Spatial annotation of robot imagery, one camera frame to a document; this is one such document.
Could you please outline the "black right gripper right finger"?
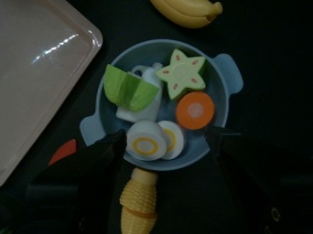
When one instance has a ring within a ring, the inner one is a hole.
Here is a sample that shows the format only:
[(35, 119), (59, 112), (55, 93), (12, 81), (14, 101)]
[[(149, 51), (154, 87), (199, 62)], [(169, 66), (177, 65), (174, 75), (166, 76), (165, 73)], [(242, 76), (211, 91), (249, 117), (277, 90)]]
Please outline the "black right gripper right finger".
[(313, 157), (209, 125), (210, 154), (245, 234), (313, 234)]

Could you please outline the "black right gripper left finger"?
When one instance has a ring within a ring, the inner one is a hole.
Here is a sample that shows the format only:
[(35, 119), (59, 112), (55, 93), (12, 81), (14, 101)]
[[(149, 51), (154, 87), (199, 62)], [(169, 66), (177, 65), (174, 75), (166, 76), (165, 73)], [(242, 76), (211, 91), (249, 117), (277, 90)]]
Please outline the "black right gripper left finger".
[(125, 149), (118, 131), (48, 165), (23, 198), (0, 194), (0, 234), (107, 234)]

